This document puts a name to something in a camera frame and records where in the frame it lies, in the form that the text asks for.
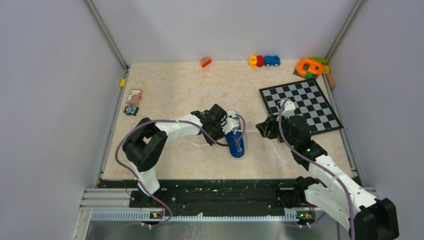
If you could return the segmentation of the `yellow toy block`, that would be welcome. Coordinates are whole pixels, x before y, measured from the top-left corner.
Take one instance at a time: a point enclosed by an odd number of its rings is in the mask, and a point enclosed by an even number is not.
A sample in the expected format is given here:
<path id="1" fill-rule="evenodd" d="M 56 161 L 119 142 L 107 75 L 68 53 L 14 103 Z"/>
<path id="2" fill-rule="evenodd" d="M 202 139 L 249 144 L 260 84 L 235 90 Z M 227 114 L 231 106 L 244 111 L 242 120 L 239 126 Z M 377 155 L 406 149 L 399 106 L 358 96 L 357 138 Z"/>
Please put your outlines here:
<path id="1" fill-rule="evenodd" d="M 257 62 L 258 62 L 258 59 L 256 55 L 251 55 L 248 59 L 248 65 L 251 68 L 255 68 L 257 66 Z"/>

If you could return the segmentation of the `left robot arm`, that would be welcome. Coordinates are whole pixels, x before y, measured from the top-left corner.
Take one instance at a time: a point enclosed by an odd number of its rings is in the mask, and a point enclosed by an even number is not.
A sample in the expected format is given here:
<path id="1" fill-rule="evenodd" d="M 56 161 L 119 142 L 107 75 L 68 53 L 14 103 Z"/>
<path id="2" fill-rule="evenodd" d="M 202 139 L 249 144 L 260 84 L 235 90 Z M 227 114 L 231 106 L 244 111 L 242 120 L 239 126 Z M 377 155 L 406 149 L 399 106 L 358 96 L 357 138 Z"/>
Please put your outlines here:
<path id="1" fill-rule="evenodd" d="M 176 119 L 143 118 L 121 145 L 142 190 L 141 200 L 149 207 L 160 202 L 160 184 L 154 167 L 166 143 L 187 136 L 202 135 L 206 143 L 212 146 L 239 126 L 236 115 L 228 113 L 218 104 L 208 110 L 192 111 Z"/>

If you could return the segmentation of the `red toy block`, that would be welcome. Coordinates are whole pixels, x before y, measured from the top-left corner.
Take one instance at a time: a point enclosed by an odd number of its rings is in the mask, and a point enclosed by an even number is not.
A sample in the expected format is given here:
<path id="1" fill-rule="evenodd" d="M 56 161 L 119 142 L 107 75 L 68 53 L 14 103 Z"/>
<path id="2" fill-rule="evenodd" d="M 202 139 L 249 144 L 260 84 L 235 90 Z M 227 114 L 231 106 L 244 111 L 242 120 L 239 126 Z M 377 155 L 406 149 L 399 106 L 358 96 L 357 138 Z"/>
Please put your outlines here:
<path id="1" fill-rule="evenodd" d="M 264 65 L 264 57 L 262 55 L 256 56 L 256 66 L 261 68 Z"/>

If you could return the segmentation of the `small blue toy robot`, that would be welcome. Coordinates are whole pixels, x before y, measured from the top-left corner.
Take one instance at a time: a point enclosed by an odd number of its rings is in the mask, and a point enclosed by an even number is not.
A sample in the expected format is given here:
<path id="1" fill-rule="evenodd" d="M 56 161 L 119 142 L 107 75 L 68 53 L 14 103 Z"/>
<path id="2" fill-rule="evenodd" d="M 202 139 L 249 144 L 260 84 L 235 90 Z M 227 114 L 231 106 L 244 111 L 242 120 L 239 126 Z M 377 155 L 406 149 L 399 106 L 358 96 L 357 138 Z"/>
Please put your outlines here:
<path id="1" fill-rule="evenodd" d="M 136 116 L 139 109 L 138 106 L 130 104 L 124 107 L 123 113 L 127 116 Z"/>

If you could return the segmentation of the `pink triangle puzzle card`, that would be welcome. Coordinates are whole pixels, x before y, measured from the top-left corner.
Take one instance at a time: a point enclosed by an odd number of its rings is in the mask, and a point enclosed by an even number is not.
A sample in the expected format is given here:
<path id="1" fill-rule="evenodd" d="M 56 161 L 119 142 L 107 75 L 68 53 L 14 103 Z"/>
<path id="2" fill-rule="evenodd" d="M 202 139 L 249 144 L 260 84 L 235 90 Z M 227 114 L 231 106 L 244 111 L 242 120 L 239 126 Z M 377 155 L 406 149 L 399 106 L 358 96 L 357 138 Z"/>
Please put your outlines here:
<path id="1" fill-rule="evenodd" d="M 142 89 L 131 89 L 129 91 L 126 103 L 128 105 L 138 106 L 141 102 L 142 96 L 143 96 L 143 90 Z"/>

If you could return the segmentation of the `yellow clip on frame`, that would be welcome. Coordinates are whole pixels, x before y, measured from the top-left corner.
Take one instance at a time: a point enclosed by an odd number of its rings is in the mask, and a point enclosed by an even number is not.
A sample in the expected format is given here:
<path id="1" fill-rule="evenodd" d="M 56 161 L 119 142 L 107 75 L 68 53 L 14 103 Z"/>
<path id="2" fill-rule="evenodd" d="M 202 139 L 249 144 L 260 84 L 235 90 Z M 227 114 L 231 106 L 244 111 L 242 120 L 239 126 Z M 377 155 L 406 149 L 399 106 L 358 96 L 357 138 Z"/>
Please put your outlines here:
<path id="1" fill-rule="evenodd" d="M 122 78 L 122 79 L 121 79 L 121 81 L 120 81 L 119 86 L 120 86 L 121 88 L 123 88 L 123 87 L 125 86 L 125 84 L 126 84 L 126 79 L 125 79 L 125 78 Z"/>

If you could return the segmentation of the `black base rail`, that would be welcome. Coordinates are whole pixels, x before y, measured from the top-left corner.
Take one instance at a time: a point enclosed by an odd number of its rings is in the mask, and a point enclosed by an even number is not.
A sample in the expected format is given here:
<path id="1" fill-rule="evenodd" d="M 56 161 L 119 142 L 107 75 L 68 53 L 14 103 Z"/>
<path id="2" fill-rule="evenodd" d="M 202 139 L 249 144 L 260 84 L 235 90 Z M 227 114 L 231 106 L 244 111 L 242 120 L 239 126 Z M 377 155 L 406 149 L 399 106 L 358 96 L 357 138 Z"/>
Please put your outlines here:
<path id="1" fill-rule="evenodd" d="M 177 217 L 266 217 L 283 216 L 299 209 L 301 218 L 318 209 L 300 194 L 311 177 L 289 179 L 162 179 L 153 196 L 142 192 L 136 180 L 101 180 L 101 189 L 124 189 L 129 207 L 153 209 L 158 219 L 172 213 Z"/>

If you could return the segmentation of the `black white chessboard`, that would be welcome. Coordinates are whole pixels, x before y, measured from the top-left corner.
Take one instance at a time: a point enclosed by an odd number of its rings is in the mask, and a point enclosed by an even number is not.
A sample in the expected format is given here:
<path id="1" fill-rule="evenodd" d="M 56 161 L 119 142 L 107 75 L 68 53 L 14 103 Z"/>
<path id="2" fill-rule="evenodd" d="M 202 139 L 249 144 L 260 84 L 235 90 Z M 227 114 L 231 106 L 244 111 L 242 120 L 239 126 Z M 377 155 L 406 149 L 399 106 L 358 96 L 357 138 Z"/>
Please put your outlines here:
<path id="1" fill-rule="evenodd" d="M 306 118 L 311 135 L 343 128 L 324 92 L 313 78 L 261 88 L 259 94 L 269 115 L 279 113 L 281 100 L 292 101 L 295 106 L 294 114 Z"/>

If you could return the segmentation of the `orange lego brick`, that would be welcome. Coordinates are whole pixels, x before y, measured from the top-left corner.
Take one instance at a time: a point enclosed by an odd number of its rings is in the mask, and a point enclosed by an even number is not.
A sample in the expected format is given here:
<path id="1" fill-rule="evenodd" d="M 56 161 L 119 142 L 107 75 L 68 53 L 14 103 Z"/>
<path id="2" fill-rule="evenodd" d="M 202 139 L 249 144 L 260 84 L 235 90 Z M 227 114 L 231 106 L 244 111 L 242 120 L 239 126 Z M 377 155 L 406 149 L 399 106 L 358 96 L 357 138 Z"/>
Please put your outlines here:
<path id="1" fill-rule="evenodd" d="M 200 66 L 202 68 L 207 67 L 211 63 L 212 63 L 212 59 L 209 56 L 202 57 L 201 60 L 200 60 Z"/>

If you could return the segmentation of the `blue canvas sneaker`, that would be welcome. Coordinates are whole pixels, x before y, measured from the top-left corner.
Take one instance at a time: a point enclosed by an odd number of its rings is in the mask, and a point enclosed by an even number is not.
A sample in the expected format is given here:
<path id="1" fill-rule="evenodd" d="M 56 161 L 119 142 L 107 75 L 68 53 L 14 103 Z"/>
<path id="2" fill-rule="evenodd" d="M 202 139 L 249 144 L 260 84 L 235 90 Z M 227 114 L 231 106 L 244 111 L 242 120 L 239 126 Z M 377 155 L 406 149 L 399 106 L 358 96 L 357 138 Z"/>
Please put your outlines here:
<path id="1" fill-rule="evenodd" d="M 235 160 L 240 160 L 245 154 L 245 145 L 243 140 L 243 130 L 241 127 L 240 117 L 237 116 L 237 112 L 233 109 L 226 111 L 228 116 L 237 122 L 237 127 L 233 128 L 225 136 L 225 140 L 229 145 L 229 154 Z"/>

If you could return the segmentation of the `green toy block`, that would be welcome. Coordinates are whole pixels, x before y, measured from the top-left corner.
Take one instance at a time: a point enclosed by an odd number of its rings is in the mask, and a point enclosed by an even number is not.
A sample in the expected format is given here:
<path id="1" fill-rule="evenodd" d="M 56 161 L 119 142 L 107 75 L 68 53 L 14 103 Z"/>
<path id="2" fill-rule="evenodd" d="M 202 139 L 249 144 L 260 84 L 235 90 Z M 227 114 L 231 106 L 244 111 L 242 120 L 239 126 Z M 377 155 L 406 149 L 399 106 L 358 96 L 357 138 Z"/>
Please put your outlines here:
<path id="1" fill-rule="evenodd" d="M 326 65 L 328 62 L 325 57 L 309 56 L 308 58 L 311 60 L 317 61 L 319 63 L 322 63 L 323 65 Z"/>

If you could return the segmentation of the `wooden block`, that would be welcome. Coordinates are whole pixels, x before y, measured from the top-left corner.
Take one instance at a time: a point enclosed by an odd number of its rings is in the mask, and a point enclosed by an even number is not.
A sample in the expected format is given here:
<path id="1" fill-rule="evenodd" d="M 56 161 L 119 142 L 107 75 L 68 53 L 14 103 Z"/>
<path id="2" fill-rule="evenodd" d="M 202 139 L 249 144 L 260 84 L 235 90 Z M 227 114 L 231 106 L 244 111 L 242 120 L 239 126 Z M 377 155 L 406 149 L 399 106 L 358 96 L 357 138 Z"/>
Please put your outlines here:
<path id="1" fill-rule="evenodd" d="M 333 76 L 330 73 L 326 73 L 325 75 L 326 75 L 329 87 L 331 89 L 334 89 L 337 86 L 335 79 L 333 78 Z"/>

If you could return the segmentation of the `white shoelace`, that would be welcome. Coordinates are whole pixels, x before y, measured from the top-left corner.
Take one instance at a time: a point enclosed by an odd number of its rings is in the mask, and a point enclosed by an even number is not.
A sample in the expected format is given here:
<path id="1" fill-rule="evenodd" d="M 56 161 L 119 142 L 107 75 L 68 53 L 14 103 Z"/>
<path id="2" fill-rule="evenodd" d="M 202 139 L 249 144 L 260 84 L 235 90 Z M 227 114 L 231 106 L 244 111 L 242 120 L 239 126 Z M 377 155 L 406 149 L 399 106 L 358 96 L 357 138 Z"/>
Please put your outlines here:
<path id="1" fill-rule="evenodd" d="M 251 130 L 251 129 L 248 129 L 248 130 L 245 130 L 245 132 L 244 132 L 245 134 L 249 134 L 249 135 L 252 135 L 252 136 L 255 136 L 255 137 L 259 137 L 259 133 L 257 133 L 255 130 Z M 276 145 L 273 143 L 273 141 L 272 140 L 270 140 L 269 138 L 261 138 L 262 140 L 264 140 L 264 141 L 267 141 L 271 146 L 272 146 L 272 149 L 273 149 L 273 151 L 274 151 L 274 153 L 275 153 L 275 155 L 278 157 L 278 159 L 281 161 L 281 163 L 283 164 L 283 165 L 286 165 L 287 164 L 287 161 L 282 157 L 282 155 L 279 153 L 279 151 L 278 151 L 278 149 L 276 148 Z M 198 142 L 195 142 L 195 141 L 193 141 L 192 139 L 190 139 L 189 137 L 187 138 L 187 140 L 192 144 L 192 145 L 194 145 L 194 146 L 196 146 L 196 147 L 205 147 L 205 146 L 207 146 L 208 144 L 207 143 L 198 143 Z"/>

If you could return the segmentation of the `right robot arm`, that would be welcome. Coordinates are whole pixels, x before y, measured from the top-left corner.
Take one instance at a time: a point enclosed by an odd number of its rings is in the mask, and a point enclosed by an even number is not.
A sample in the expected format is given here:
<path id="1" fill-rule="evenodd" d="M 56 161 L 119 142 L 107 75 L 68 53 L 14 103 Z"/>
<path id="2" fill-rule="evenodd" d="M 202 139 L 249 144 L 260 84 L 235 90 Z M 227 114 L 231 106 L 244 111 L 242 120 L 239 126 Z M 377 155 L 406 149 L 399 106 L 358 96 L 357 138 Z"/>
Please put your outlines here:
<path id="1" fill-rule="evenodd" d="M 285 207 L 312 204 L 333 218 L 352 240 L 394 240 L 399 237 L 395 204 L 379 199 L 356 183 L 312 140 L 310 126 L 302 115 L 269 116 L 256 128 L 266 139 L 285 143 L 294 160 L 310 177 L 298 177 Z"/>

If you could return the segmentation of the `blue toy car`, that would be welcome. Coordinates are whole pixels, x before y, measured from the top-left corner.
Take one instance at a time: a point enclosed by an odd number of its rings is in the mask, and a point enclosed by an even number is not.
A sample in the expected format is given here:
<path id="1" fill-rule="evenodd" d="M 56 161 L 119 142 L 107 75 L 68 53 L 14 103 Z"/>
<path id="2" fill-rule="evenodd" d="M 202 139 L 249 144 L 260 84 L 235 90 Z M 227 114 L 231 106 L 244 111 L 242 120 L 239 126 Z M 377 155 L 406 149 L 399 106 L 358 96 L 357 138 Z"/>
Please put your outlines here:
<path id="1" fill-rule="evenodd" d="M 266 67 L 281 65 L 281 60 L 277 55 L 266 55 L 263 57 L 263 65 Z"/>

